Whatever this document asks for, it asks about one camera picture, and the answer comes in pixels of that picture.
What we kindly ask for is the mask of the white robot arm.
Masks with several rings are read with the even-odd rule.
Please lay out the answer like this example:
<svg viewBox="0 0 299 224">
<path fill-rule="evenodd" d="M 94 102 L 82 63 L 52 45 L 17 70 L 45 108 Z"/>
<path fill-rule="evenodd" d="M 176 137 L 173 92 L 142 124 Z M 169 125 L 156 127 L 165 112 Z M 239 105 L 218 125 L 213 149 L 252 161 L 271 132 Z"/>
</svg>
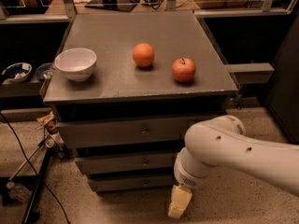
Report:
<svg viewBox="0 0 299 224">
<path fill-rule="evenodd" d="M 168 215 L 180 218 L 186 211 L 192 191 L 209 171 L 227 167 L 299 195 L 299 146 L 262 141 L 245 136 L 243 122 L 224 115 L 194 123 L 185 133 L 185 147 L 177 154 Z"/>
</svg>

